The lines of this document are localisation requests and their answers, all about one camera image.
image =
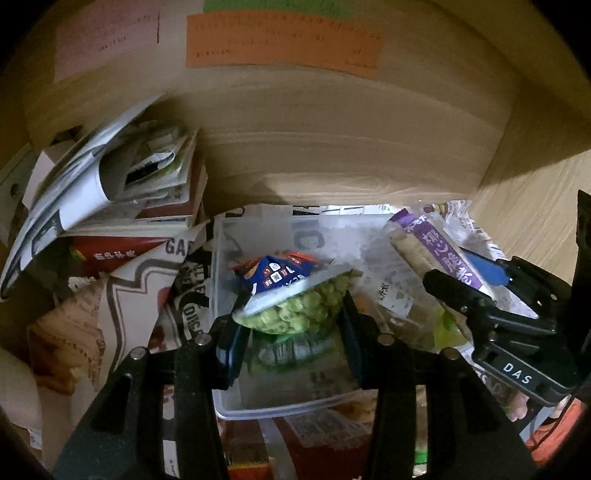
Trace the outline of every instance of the screw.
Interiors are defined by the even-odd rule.
[[[461,355],[460,352],[458,352],[455,348],[452,348],[450,346],[445,347],[443,350],[441,350],[442,354],[449,358],[450,360],[458,360]]]
[[[381,333],[378,335],[378,343],[384,346],[390,346],[394,344],[394,337],[389,333]]]
[[[129,356],[132,360],[141,360],[144,355],[146,354],[146,349],[140,346],[135,347],[132,351],[130,351]]]
[[[197,335],[193,341],[199,346],[206,346],[212,341],[212,337],[208,333],[199,333],[199,335]]]

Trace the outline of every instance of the newspaper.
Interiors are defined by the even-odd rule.
[[[108,375],[133,348],[148,346],[187,253],[205,241],[202,223],[81,287],[29,328],[48,468]]]
[[[128,150],[111,157],[116,135],[141,115],[158,97],[145,100],[115,120],[85,135],[42,182],[31,211],[17,235],[0,276],[0,300],[21,271],[62,232],[110,204],[124,187],[131,157]],[[137,147],[131,144],[127,148]]]

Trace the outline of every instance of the black cable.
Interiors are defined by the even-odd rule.
[[[562,410],[562,412],[560,412],[560,415],[558,416],[558,418],[554,422],[554,425],[552,425],[552,428],[550,430],[548,430],[548,433],[546,433],[546,435],[544,435],[540,439],[540,441],[530,450],[531,452],[535,452],[540,447],[540,445],[542,445],[542,443],[544,443],[544,441],[548,437],[550,437],[550,435],[552,435],[554,433],[554,431],[556,430],[556,428],[558,428],[558,425],[560,425],[560,422],[562,421],[562,419],[566,415],[566,412],[568,411],[568,409],[570,408],[570,406],[573,404],[573,401],[575,399],[575,395],[576,395],[576,390],[571,394],[568,402],[564,406],[564,409]]]

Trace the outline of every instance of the sticky note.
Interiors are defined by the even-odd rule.
[[[349,5],[340,0],[205,0],[205,13],[240,9],[287,10],[330,18],[347,18]]]
[[[158,0],[97,0],[57,27],[54,82],[158,43]]]
[[[374,78],[384,36],[365,25],[287,11],[187,17],[187,67],[293,63]]]

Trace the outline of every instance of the plastic container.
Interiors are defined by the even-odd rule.
[[[242,288],[229,268],[232,262],[298,250],[319,261],[334,259],[355,266],[363,246],[379,234],[390,216],[292,216],[273,222],[218,217],[212,258],[213,318],[231,312]],[[358,398],[362,391],[349,372],[338,330],[325,343],[326,348],[313,359],[273,371],[252,361],[251,336],[239,378],[227,391],[213,392],[216,414],[225,420],[263,419],[305,413]]]

